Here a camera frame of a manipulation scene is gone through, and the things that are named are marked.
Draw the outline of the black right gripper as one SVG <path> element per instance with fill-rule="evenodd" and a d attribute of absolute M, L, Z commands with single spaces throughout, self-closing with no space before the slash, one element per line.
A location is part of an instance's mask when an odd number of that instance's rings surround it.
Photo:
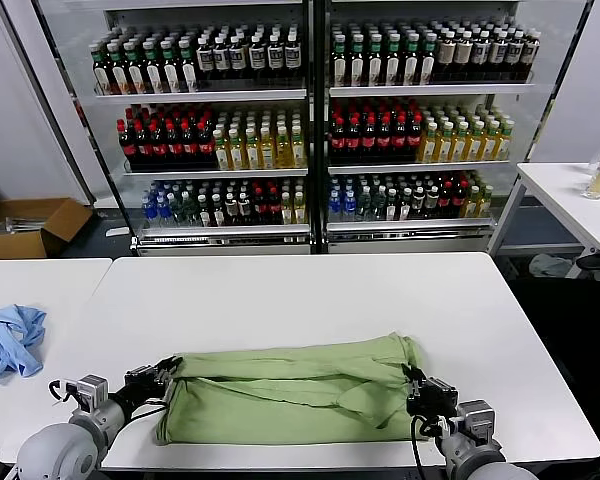
<path fill-rule="evenodd" d="M 455 416 L 458 391 L 437 378 L 427 378 L 419 368 L 402 365 L 405 377 L 408 413 L 411 416 Z"/>

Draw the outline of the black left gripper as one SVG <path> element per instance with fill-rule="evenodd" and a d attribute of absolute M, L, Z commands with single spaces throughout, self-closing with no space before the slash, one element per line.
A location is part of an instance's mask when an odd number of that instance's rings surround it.
<path fill-rule="evenodd" d="M 124 385 L 114 393 L 114 400 L 123 408 L 138 408 L 147 400 L 163 398 L 168 385 L 178 376 L 182 361 L 180 356 L 171 356 L 156 366 L 127 371 Z"/>

